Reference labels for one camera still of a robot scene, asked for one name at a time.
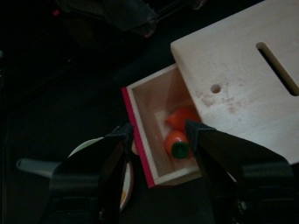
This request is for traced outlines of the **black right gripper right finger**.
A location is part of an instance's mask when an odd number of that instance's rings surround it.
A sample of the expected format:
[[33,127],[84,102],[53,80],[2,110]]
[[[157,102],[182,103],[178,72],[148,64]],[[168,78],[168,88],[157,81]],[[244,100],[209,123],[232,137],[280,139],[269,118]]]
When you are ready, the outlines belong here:
[[214,224],[299,224],[299,176],[264,146],[185,122]]

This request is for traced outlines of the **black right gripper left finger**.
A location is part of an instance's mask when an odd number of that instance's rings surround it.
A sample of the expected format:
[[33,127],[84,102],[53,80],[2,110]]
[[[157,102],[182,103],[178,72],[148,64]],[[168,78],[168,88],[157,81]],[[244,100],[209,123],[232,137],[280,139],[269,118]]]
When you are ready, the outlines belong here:
[[133,127],[125,124],[54,168],[38,224],[118,224],[132,142]]

